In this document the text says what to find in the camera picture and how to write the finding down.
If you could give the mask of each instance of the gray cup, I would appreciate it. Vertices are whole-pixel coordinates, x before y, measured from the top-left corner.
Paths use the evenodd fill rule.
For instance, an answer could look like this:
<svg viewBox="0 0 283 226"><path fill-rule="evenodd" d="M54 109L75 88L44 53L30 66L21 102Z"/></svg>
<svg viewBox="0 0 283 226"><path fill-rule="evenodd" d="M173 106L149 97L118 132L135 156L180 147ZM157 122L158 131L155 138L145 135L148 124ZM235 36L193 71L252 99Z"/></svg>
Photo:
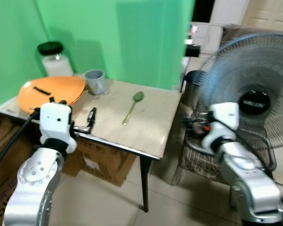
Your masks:
<svg viewBox="0 0 283 226"><path fill-rule="evenodd" d="M107 89L105 81L105 73L100 69L87 71L84 76L85 81L89 86L89 90L93 95L105 93Z"/></svg>

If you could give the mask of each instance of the fan logo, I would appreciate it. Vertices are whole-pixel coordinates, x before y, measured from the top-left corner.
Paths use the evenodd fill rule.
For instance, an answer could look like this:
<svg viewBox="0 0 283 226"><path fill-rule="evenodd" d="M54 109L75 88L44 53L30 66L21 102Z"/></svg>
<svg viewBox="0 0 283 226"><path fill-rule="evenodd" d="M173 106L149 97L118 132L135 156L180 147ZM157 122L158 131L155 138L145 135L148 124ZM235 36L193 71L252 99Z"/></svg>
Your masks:
<svg viewBox="0 0 283 226"><path fill-rule="evenodd" d="M250 105L250 106L253 106L253 107L260 107L260 108L264 108L264 104L262 103L256 103L256 102L252 102L252 101L249 101L249 100L243 100L243 103L246 104L246 105Z"/></svg>

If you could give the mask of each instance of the green screen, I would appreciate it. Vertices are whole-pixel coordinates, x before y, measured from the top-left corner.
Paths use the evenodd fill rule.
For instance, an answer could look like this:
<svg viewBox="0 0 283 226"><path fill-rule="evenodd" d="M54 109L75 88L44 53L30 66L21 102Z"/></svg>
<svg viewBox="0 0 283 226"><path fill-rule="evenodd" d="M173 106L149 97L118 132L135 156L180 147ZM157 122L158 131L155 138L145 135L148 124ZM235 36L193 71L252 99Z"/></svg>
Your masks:
<svg viewBox="0 0 283 226"><path fill-rule="evenodd" d="M0 0L0 104L42 77L36 47L47 40L33 0Z"/></svg>
<svg viewBox="0 0 283 226"><path fill-rule="evenodd" d="M75 72L179 85L194 0L0 0L0 104L46 76L38 44L58 40Z"/></svg>
<svg viewBox="0 0 283 226"><path fill-rule="evenodd" d="M193 0L37 0L74 70L163 89L179 85Z"/></svg>

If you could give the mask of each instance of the table leg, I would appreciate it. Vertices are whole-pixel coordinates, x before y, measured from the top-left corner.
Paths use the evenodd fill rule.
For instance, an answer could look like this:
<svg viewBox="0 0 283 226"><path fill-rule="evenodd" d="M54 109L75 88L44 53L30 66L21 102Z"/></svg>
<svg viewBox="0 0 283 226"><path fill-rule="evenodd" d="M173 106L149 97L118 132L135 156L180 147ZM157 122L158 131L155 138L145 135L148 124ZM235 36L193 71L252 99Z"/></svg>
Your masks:
<svg viewBox="0 0 283 226"><path fill-rule="evenodd" d="M151 165L151 159L147 157L140 157L141 161L141 187L143 198L143 211L146 213L149 211L149 199L148 199L148 172Z"/></svg>

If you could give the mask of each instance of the table edge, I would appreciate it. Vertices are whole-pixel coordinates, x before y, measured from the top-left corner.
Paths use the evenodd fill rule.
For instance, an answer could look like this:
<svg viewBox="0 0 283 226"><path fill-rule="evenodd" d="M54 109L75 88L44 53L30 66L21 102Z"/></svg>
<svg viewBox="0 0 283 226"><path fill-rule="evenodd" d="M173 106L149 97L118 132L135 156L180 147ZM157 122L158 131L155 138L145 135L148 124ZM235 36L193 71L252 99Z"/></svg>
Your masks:
<svg viewBox="0 0 283 226"><path fill-rule="evenodd" d="M25 118L25 117L21 117L19 115L16 115L14 113L11 113L11 112L8 112L8 111L2 109L3 106L5 106L8 103L12 102L15 98L16 97L13 97L10 100L8 100L7 102L5 102L4 104L0 105L0 113L4 114L4 115L11 116L11 117L14 117L14 118L17 118L17 119L27 120L27 118ZM157 161L162 159L162 157L154 156L154 155L148 154L146 152L143 152L143 151L140 151L140 150L136 150L134 148L130 148L130 147L127 147L127 146L124 146L124 145L120 145L120 144L117 144L117 143L114 143L114 142L110 142L110 141L104 140L102 138L95 137L95 136L93 136L91 134L84 134L84 133L77 133L77 132L75 134L77 134L79 137L88 139L90 141L94 141L94 142L97 142L97 143L100 143L100 144L104 144L104 145L108 145L108 146L111 146L111 147L115 147L117 149L121 149L123 151L129 152L129 153L132 153L132 154L135 154L135 155L138 155L138 156L148 157L148 158L151 158L151 159L154 159L154 160L157 160Z"/></svg>

